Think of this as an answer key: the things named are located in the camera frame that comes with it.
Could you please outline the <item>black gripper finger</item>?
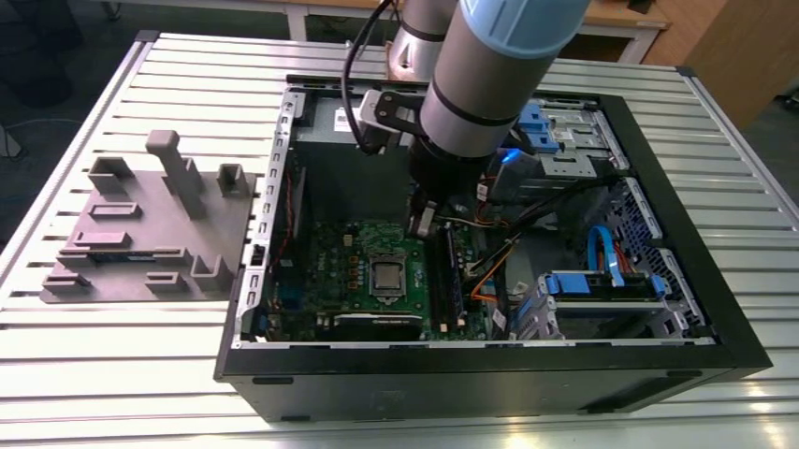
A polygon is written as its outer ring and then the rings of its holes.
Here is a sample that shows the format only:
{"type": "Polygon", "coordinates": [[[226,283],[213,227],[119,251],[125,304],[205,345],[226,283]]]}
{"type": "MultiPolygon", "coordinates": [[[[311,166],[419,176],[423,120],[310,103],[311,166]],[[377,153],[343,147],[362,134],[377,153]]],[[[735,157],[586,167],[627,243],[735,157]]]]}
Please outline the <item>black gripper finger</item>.
{"type": "Polygon", "coordinates": [[[427,239],[435,231],[437,206],[437,202],[427,201],[425,205],[411,207],[409,234],[417,239],[427,239]]]}

